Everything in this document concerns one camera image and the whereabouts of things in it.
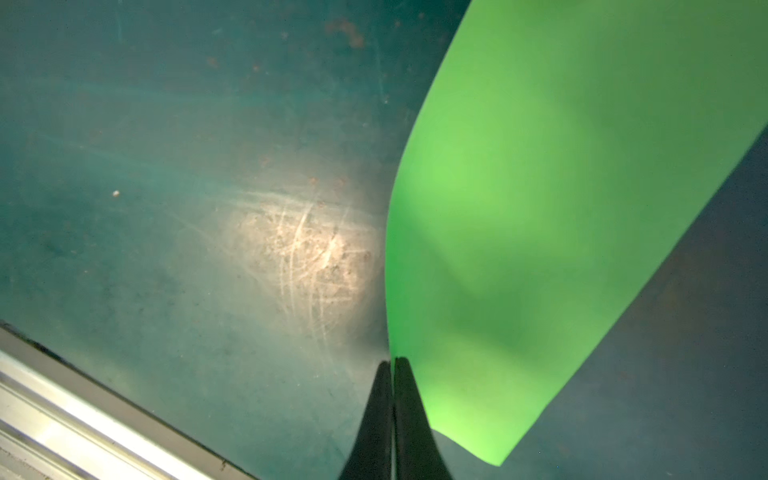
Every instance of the green fabric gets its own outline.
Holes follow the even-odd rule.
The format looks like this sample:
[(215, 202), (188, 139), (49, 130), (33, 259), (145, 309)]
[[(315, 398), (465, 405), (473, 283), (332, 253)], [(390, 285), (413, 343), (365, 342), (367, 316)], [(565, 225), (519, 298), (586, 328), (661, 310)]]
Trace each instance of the green fabric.
[(474, 0), (398, 172), (393, 356), (500, 465), (768, 121), (768, 2)]

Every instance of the green paper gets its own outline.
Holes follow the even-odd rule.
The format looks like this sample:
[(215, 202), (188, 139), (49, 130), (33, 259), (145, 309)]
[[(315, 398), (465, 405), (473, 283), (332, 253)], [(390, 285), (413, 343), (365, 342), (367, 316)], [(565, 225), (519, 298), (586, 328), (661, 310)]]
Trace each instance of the green paper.
[(768, 2), (474, 0), (389, 212), (392, 356), (500, 465), (768, 121)]

